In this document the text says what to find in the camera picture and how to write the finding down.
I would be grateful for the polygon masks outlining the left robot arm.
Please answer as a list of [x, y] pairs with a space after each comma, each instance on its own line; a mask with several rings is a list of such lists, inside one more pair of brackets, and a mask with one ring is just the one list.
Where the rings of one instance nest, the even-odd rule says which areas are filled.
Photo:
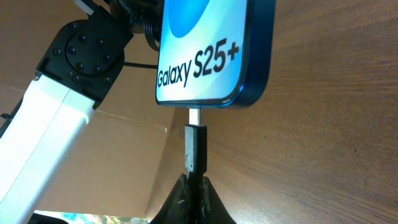
[[163, 1], [77, 5], [87, 18], [58, 31], [24, 96], [2, 114], [2, 223], [56, 222], [35, 209], [127, 65], [124, 48], [135, 34], [144, 34], [158, 49]]

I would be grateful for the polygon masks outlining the blue Galaxy smartphone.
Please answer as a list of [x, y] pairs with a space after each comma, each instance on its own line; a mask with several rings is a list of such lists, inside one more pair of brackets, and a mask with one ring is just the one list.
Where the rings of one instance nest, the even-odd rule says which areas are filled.
[[269, 79], [275, 8], [275, 0], [166, 0], [156, 103], [253, 105]]

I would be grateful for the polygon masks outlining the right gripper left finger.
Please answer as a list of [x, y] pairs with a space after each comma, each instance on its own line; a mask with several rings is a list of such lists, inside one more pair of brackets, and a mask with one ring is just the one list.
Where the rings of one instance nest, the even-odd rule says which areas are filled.
[[163, 206], [150, 224], [185, 224], [187, 223], [186, 211], [186, 183], [187, 176], [181, 174], [172, 190], [167, 196]]

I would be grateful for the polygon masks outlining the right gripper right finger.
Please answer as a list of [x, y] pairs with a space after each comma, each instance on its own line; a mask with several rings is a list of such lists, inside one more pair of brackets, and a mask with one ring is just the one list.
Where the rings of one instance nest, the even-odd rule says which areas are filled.
[[236, 224], [208, 177], [203, 178], [201, 222], [205, 224]]

